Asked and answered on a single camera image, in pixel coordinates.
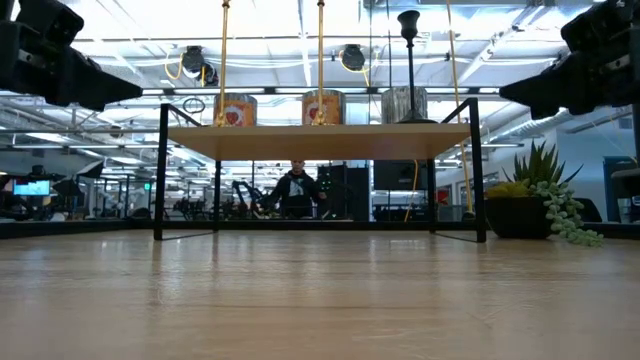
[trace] wooden table surface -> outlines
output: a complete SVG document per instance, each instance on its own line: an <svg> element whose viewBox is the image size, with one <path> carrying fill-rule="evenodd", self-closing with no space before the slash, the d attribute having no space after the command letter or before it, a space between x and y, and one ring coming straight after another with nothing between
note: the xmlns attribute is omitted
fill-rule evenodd
<svg viewBox="0 0 640 360"><path fill-rule="evenodd" d="M418 232L4 240L0 353L3 360L636 360L639 259L632 241L591 249Z"/></svg>
<svg viewBox="0 0 640 360"><path fill-rule="evenodd" d="M169 139L216 160L426 160L469 136L467 124L169 129Z"/></svg>

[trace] wooden shelf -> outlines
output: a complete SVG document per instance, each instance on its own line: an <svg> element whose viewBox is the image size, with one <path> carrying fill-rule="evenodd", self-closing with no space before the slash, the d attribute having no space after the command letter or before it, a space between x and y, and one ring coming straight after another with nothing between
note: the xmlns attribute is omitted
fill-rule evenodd
<svg viewBox="0 0 640 360"><path fill-rule="evenodd" d="M469 136L467 124L169 129L169 139L215 160L432 159Z"/></svg>

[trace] black jacket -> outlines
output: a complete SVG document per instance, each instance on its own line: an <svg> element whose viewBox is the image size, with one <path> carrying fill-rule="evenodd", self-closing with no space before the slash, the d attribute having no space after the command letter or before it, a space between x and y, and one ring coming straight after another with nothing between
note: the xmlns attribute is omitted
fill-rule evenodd
<svg viewBox="0 0 640 360"><path fill-rule="evenodd" d="M280 210L284 217L302 218L313 215L313 203L320 203L320 189L307 173L296 175L289 171L280 178L276 188L269 194L268 203L280 199Z"/></svg>

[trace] black pot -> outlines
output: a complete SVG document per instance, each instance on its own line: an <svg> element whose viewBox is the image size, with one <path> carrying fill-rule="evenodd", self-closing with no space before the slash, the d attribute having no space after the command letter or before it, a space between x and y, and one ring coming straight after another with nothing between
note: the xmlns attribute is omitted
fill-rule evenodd
<svg viewBox="0 0 640 360"><path fill-rule="evenodd" d="M551 235L548 208L539 197L493 198L485 201L487 220L501 238L546 239Z"/></svg>

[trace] potted plant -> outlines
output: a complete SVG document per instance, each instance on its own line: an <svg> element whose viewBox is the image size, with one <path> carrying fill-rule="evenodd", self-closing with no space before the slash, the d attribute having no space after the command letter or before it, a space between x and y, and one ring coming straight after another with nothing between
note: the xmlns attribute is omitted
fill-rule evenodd
<svg viewBox="0 0 640 360"><path fill-rule="evenodd" d="M602 245L602 235L585 231L578 210L584 205L573 200L571 176L560 181L565 164L558 167L555 145L545 151L545 143L531 143L529 163L514 157L515 172L508 182L487 190L487 220L492 230L502 238L546 239L552 233L571 243L587 246Z"/></svg>

